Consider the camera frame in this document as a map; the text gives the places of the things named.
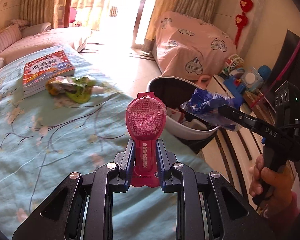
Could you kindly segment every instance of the red hanging ornament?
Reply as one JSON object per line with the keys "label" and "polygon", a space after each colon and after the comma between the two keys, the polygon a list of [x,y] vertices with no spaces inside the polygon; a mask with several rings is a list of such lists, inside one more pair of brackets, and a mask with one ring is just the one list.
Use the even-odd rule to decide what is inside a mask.
{"label": "red hanging ornament", "polygon": [[252,10],[253,2],[251,0],[241,0],[240,7],[243,12],[247,13]]}
{"label": "red hanging ornament", "polygon": [[238,47],[238,42],[239,42],[239,39],[240,39],[240,36],[242,33],[242,29],[248,24],[248,17],[245,15],[238,14],[235,17],[235,23],[238,27],[238,31],[237,31],[237,35],[234,40],[234,44],[236,47]]}

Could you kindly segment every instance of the heart pattern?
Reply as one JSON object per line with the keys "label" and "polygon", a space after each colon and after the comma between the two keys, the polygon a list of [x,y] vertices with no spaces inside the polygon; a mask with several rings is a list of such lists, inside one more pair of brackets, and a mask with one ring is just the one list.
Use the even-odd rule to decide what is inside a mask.
{"label": "heart pattern", "polygon": [[211,25],[211,26],[213,26],[212,23],[207,23],[207,22],[205,22],[205,21],[199,22],[199,24],[200,24],[200,25]]}
{"label": "heart pattern", "polygon": [[236,23],[238,29],[242,29],[243,27],[245,27],[248,24],[248,17],[245,15],[238,14],[235,17],[235,23]]}
{"label": "heart pattern", "polygon": [[186,71],[188,73],[196,73],[197,75],[200,75],[202,74],[203,72],[203,68],[202,68],[202,65],[200,64],[200,61],[198,60],[198,58],[194,58],[193,60],[189,61],[187,64],[186,64]]}
{"label": "heart pattern", "polygon": [[224,41],[221,41],[217,38],[215,38],[212,42],[211,42],[211,48],[213,50],[217,50],[217,49],[221,49],[223,52],[226,52],[228,50],[226,44]]}
{"label": "heart pattern", "polygon": [[165,18],[162,22],[162,28],[165,29],[167,27],[167,25],[172,22],[171,18]]}
{"label": "heart pattern", "polygon": [[190,17],[189,15],[186,15],[186,14],[184,14],[184,13],[179,13],[180,15],[182,15],[182,16],[185,16],[185,17],[187,17],[187,18],[189,18],[189,19],[192,19],[192,17]]}
{"label": "heart pattern", "polygon": [[194,36],[194,33],[191,32],[191,31],[187,31],[185,29],[178,29],[178,31],[181,33],[181,34],[188,34],[190,36]]}
{"label": "heart pattern", "polygon": [[164,53],[167,53],[169,49],[172,49],[174,47],[178,47],[179,43],[177,43],[176,41],[169,41],[168,44],[166,45],[166,50],[164,51]]}
{"label": "heart pattern", "polygon": [[240,7],[241,7],[243,12],[247,13],[247,12],[251,11],[251,9],[252,9],[253,1],[251,1],[251,0],[241,0],[240,1]]}
{"label": "heart pattern", "polygon": [[223,32],[222,35],[225,36],[226,38],[230,38],[230,36],[225,32]]}

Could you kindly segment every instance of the blue plastic bag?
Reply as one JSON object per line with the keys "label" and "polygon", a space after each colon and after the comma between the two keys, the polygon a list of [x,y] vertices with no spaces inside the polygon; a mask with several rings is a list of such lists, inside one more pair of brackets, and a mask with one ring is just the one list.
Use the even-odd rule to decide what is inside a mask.
{"label": "blue plastic bag", "polygon": [[237,131],[240,125],[218,113],[218,107],[228,105],[239,109],[242,104],[241,98],[230,98],[218,93],[211,93],[203,89],[195,89],[191,99],[180,105],[180,107],[212,125],[221,126],[230,131]]}

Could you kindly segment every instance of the blanket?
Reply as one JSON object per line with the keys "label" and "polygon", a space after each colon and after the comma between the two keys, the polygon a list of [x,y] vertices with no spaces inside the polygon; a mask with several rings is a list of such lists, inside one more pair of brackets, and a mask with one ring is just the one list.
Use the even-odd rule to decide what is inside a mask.
{"label": "blanket", "polygon": [[[25,63],[64,50],[75,76],[91,75],[106,93],[85,104],[42,91],[23,98]],[[0,69],[0,230],[12,238],[17,227],[73,171],[87,174],[112,161],[130,138],[125,111],[132,98],[69,46],[55,46]],[[195,171],[210,167],[167,131],[168,151]],[[114,194],[114,239],[175,239],[176,194],[130,187]]]}

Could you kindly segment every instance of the metal screw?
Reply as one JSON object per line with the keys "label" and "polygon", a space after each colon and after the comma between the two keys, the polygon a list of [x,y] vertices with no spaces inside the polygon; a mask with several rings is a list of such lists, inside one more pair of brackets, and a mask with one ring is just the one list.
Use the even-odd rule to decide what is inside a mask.
{"label": "metal screw", "polygon": [[73,172],[70,174],[70,179],[77,179],[79,178],[80,174],[77,172]]}
{"label": "metal screw", "polygon": [[114,168],[116,168],[117,167],[117,164],[116,163],[108,163],[107,164],[107,168],[108,169],[114,169]]}
{"label": "metal screw", "polygon": [[183,168],[183,164],[182,163],[174,163],[173,167],[175,167],[176,169],[181,169],[181,168]]}
{"label": "metal screw", "polygon": [[210,175],[211,175],[211,177],[213,177],[213,178],[215,178],[215,179],[220,178],[220,172],[218,172],[218,171],[212,171],[212,172],[210,173]]}

